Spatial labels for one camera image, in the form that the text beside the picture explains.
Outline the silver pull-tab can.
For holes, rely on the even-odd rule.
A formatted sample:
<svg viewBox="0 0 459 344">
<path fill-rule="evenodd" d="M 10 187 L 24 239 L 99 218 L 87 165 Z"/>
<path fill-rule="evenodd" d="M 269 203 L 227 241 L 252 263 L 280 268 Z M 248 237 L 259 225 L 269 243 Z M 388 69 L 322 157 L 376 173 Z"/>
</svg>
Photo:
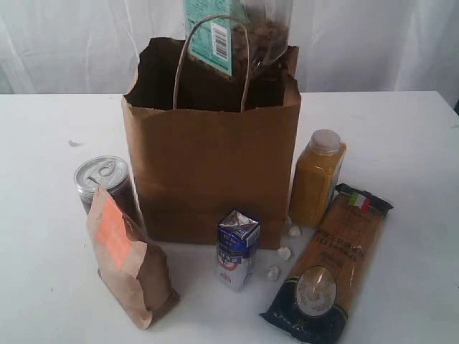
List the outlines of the silver pull-tab can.
<svg viewBox="0 0 459 344">
<path fill-rule="evenodd" d="M 97 186 L 102 186 L 117 205 L 139 226 L 141 217 L 128 164 L 117 156 L 100 156 L 84 162 L 75 172 L 74 182 L 85 213 L 92 206 Z"/>
</svg>

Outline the clear jar yellow lid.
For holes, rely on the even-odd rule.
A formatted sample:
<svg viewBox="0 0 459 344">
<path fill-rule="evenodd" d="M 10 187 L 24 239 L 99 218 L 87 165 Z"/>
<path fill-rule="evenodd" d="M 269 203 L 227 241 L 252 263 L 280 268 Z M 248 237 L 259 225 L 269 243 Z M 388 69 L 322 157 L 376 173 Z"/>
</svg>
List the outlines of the clear jar yellow lid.
<svg viewBox="0 0 459 344">
<path fill-rule="evenodd" d="M 228 79 L 245 76 L 247 65 L 262 72 L 288 47 L 292 1 L 188 0 L 183 8 L 186 34 L 214 17 L 193 34 L 188 58 Z"/>
</svg>

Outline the brown paper shopping bag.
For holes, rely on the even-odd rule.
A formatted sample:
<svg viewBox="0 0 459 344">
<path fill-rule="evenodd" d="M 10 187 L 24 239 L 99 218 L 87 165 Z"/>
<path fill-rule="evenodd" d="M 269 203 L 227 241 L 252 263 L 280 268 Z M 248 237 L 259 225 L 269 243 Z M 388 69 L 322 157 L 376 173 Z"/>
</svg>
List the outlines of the brown paper shopping bag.
<svg viewBox="0 0 459 344">
<path fill-rule="evenodd" d="M 155 37 L 123 96 L 126 139 L 148 235 L 214 244 L 232 210 L 261 225 L 259 246 L 277 249 L 286 218 L 301 95 L 298 48 L 264 74 L 232 82 Z"/>
</svg>

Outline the small blue white milk carton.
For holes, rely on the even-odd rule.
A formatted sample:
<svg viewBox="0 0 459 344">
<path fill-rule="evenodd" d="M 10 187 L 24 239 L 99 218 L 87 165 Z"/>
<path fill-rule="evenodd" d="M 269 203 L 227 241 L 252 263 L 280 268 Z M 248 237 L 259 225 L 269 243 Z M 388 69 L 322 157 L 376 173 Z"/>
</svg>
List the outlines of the small blue white milk carton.
<svg viewBox="0 0 459 344">
<path fill-rule="evenodd" d="M 260 223 L 236 209 L 217 226 L 217 276 L 229 288 L 241 290 L 252 275 Z"/>
</svg>

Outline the orange juice bottle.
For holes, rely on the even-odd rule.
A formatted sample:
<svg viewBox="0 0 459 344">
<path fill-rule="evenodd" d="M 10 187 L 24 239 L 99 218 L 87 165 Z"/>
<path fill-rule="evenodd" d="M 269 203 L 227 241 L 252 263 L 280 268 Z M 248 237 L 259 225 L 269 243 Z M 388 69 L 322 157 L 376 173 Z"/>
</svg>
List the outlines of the orange juice bottle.
<svg viewBox="0 0 459 344">
<path fill-rule="evenodd" d="M 299 226 L 320 224 L 333 198 L 346 144 L 338 133 L 316 130 L 300 154 L 293 178 L 289 216 Z"/>
</svg>

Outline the kraft coffee pouch orange label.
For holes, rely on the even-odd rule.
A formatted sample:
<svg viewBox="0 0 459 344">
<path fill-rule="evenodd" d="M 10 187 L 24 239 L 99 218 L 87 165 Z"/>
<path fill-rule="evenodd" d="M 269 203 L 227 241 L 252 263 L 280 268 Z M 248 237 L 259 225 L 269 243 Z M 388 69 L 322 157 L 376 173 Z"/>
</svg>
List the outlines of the kraft coffee pouch orange label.
<svg viewBox="0 0 459 344">
<path fill-rule="evenodd" d="M 134 325 L 148 329 L 179 301 L 165 252 L 102 186 L 96 187 L 86 227 L 101 280 Z"/>
</svg>

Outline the spaghetti pack dark wrapper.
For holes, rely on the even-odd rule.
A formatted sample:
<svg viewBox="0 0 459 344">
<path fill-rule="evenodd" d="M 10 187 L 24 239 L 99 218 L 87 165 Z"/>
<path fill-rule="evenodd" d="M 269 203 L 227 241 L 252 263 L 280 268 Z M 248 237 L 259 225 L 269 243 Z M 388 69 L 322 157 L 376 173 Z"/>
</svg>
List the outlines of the spaghetti pack dark wrapper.
<svg viewBox="0 0 459 344">
<path fill-rule="evenodd" d="M 337 343 L 393 206 L 341 183 L 262 318 L 302 343 Z"/>
</svg>

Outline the small grey paper scrap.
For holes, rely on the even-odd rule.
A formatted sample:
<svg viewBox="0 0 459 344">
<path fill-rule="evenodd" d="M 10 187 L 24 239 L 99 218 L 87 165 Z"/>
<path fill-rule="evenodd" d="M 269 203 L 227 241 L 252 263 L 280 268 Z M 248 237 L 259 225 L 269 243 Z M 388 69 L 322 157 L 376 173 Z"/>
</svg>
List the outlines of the small grey paper scrap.
<svg viewBox="0 0 459 344">
<path fill-rule="evenodd" d="M 74 148 L 80 147 L 82 145 L 82 143 L 78 143 L 78 142 L 75 142 L 73 140 L 68 140 L 68 144 L 69 144 L 69 146 L 74 147 Z"/>
</svg>

